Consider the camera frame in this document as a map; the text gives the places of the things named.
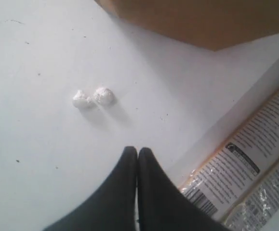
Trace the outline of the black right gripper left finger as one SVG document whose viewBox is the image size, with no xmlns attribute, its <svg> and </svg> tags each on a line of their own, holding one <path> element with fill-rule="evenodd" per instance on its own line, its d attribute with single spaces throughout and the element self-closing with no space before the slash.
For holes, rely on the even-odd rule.
<svg viewBox="0 0 279 231">
<path fill-rule="evenodd" d="M 134 231 L 137 151 L 127 146 L 100 187 L 46 231 Z"/>
</svg>

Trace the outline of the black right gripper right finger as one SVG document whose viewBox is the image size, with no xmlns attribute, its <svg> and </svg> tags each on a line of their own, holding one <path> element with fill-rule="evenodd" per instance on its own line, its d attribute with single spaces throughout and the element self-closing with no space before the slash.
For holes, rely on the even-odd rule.
<svg viewBox="0 0 279 231">
<path fill-rule="evenodd" d="M 153 152 L 137 161 L 139 227 L 142 231 L 225 231 L 221 223 L 190 203 L 171 182 Z"/>
</svg>

